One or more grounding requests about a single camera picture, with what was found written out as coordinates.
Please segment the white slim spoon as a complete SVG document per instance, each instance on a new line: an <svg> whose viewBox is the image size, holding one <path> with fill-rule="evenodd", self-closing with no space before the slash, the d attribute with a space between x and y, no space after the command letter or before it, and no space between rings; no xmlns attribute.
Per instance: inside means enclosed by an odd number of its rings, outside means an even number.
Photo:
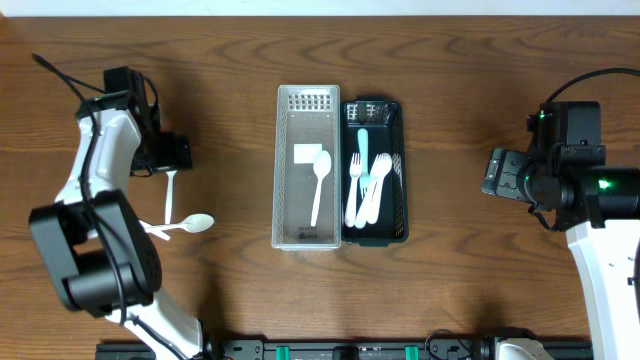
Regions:
<svg viewBox="0 0 640 360"><path fill-rule="evenodd" d="M311 221L310 225L315 227L317 224L317 218L319 214L319 206L321 202L322 183L324 178L329 174L331 170L331 156L328 151L322 150L318 153L314 163L313 171L317 178L317 184L314 194L314 201L312 205Z"/></svg>
<svg viewBox="0 0 640 360"><path fill-rule="evenodd" d="M173 194L174 194L174 178L177 174L177 170L171 170L166 173L167 175L167 188L166 188L166 198L165 198L165 209L164 209L164 223L170 224L172 219L172 210L173 210Z"/></svg>
<svg viewBox="0 0 640 360"><path fill-rule="evenodd" d="M204 213L196 213L189 215L183 221L176 224L164 224L164 225L152 225L155 229L161 230L163 232L181 229L188 233L199 233L203 232L210 227L212 227L215 223L215 218L211 215Z"/></svg>
<svg viewBox="0 0 640 360"><path fill-rule="evenodd" d="M151 224L149 224L149 223L147 223L147 222L145 222L143 220L140 220L140 224L144 228L145 232L148 233L148 234L152 234L152 235L154 235L154 236L156 236L156 237L158 237L158 238L160 238L160 239L162 239L164 241L169 241L171 239L171 237L167 233L165 233L165 232L163 232L161 230L155 229Z"/></svg>

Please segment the white wide spoon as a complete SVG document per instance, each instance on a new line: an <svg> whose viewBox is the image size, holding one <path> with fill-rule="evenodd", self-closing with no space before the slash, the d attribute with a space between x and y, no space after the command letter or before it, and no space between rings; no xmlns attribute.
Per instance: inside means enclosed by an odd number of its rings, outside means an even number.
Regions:
<svg viewBox="0 0 640 360"><path fill-rule="evenodd" d="M381 196L382 196L382 191L384 186L384 179L386 175L390 172L391 167L392 167L392 157L389 153L381 153L376 157L372 167L372 175L374 177L378 177L379 182L376 188L373 204L370 209L369 217L367 220L368 224L375 224L378 220L379 212L380 212Z"/></svg>

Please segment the black plastic basket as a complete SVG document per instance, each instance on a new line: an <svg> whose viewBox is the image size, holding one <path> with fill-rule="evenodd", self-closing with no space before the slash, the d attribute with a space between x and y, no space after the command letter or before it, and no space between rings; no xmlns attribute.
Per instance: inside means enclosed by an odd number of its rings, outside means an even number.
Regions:
<svg viewBox="0 0 640 360"><path fill-rule="evenodd" d="M342 239L387 247L409 237L401 104L359 96L341 104Z"/></svg>

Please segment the pale green fork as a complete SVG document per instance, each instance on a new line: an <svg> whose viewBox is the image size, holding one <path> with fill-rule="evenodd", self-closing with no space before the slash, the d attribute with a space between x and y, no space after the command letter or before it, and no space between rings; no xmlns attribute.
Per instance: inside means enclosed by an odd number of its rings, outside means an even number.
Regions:
<svg viewBox="0 0 640 360"><path fill-rule="evenodd" d="M370 175L369 175L369 135L366 128L360 128L357 131L358 148L361 156L362 172L359 178L359 185L361 191L361 198L366 196L369 189Z"/></svg>

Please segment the white fork straight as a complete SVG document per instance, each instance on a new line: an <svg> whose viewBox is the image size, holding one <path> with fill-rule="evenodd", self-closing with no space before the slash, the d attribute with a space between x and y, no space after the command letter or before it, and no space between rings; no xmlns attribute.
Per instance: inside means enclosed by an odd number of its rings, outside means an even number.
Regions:
<svg viewBox="0 0 640 360"><path fill-rule="evenodd" d="M362 174L362 160L359 153L354 153L349 167L350 187L346 202L344 224L351 228L355 225L358 180Z"/></svg>

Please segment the clear plastic basket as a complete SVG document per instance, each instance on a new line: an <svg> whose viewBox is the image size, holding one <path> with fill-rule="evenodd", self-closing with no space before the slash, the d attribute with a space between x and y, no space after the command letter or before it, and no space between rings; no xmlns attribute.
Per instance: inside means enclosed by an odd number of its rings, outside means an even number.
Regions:
<svg viewBox="0 0 640 360"><path fill-rule="evenodd" d="M340 88L281 85L277 117L272 247L282 251L330 251L341 235ZM329 152L331 170L322 183L315 227L310 225L317 184L313 163Z"/></svg>

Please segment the white fork angled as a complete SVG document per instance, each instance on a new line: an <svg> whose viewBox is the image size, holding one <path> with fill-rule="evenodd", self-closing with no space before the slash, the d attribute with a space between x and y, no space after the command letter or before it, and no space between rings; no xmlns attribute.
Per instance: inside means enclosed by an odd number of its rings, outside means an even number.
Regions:
<svg viewBox="0 0 640 360"><path fill-rule="evenodd" d="M357 229L363 229L367 223L370 209L373 204L373 199L376 193L376 188L378 186L379 178L371 176L369 189L361 203L361 206L357 212L355 219L355 227Z"/></svg>

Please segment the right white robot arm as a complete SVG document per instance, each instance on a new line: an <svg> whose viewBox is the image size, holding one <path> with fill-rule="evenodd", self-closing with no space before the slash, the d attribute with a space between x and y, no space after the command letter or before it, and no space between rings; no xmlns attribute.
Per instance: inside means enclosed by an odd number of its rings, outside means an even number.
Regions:
<svg viewBox="0 0 640 360"><path fill-rule="evenodd" d="M593 355L639 356L639 171L608 168L601 146L544 154L497 148L484 193L528 204L530 215L562 233L581 280Z"/></svg>

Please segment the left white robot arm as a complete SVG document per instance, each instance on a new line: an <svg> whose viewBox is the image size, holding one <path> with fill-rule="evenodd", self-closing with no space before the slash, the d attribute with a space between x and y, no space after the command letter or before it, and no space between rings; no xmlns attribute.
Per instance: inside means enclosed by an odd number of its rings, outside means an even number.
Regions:
<svg viewBox="0 0 640 360"><path fill-rule="evenodd" d="M200 321L163 289L159 255L127 199L147 117L147 102L120 94L84 101L69 179L31 211L30 231L68 310L127 328L158 359L211 359Z"/></svg>

